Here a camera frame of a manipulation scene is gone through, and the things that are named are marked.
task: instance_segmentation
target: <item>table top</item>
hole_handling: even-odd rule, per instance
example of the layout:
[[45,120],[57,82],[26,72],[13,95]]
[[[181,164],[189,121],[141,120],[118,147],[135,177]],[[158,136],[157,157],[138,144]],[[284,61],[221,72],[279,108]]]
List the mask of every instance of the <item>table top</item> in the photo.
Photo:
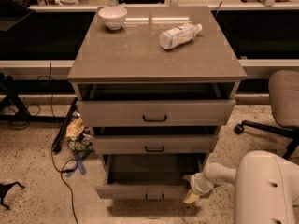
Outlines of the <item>table top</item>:
[[[208,7],[126,7],[120,30],[95,14],[68,75],[70,82],[231,82],[246,78]],[[203,25],[193,41],[171,50],[161,32],[184,23]]]

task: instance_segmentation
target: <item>floor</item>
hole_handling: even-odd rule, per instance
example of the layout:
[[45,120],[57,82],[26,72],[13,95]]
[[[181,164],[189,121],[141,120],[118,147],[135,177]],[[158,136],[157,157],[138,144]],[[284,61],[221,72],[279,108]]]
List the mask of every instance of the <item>floor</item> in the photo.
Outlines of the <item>floor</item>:
[[[41,115],[52,115],[53,111],[55,116],[65,115],[71,100],[71,97],[54,96],[51,110],[49,97],[23,98],[30,105],[28,109],[32,114],[40,111]],[[240,136],[233,132],[234,126],[243,119],[274,124],[268,97],[237,95],[236,100],[233,114],[227,125],[222,127],[218,144],[208,161],[236,168],[242,157],[252,150],[268,150],[281,155],[288,143],[285,138],[250,128]],[[10,206],[10,210],[0,206],[0,223],[76,223],[72,212],[71,192],[62,181],[60,173],[55,170],[51,159],[51,145],[59,126],[30,123],[24,129],[16,128],[20,127],[0,122],[0,183],[19,181],[25,189],[14,186],[9,191],[5,203]],[[296,156],[294,154],[291,161],[297,163]],[[62,169],[73,158],[73,151],[67,143],[62,144],[59,154],[53,155],[58,169]],[[234,223],[234,186],[214,190],[208,199],[200,199],[193,204],[185,204],[182,200],[102,200],[95,191],[95,186],[100,185],[104,178],[100,160],[92,153],[83,163],[86,173],[77,169],[70,175],[63,174],[64,181],[73,190],[79,224]],[[65,168],[73,166],[74,163],[69,162]],[[299,223],[299,208],[294,207],[294,212]]]

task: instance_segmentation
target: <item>chair leg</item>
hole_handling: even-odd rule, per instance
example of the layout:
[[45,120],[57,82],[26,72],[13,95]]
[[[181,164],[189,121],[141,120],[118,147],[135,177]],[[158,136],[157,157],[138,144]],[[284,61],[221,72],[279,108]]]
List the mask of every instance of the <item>chair leg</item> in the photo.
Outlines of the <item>chair leg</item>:
[[289,138],[295,138],[295,136],[296,136],[294,131],[291,131],[291,130],[286,130],[286,129],[277,128],[277,127],[273,127],[273,126],[269,126],[269,125],[264,125],[261,123],[250,122],[250,121],[246,121],[246,120],[242,121],[242,123],[237,124],[235,126],[235,128],[234,128],[235,133],[242,134],[244,131],[244,126],[249,126],[251,128],[266,131],[269,133],[279,134],[281,136],[289,137]]
[[282,158],[288,160],[291,154],[297,149],[298,146],[299,146],[299,139],[292,140],[290,144],[287,146],[287,151]]

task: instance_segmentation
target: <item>white bowl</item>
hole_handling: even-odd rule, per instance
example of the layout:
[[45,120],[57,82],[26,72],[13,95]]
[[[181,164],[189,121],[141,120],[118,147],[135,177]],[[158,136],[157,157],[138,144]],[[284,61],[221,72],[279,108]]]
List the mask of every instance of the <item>white bowl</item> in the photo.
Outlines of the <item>white bowl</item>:
[[99,10],[98,15],[106,27],[117,30],[123,26],[127,13],[124,7],[105,7]]

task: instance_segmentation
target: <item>chair wheel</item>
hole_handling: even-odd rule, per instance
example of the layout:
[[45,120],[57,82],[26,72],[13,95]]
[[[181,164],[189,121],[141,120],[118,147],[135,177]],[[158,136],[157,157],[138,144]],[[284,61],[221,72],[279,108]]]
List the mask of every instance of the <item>chair wheel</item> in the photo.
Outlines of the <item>chair wheel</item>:
[[244,127],[241,124],[235,125],[234,131],[236,134],[240,135],[244,131]]

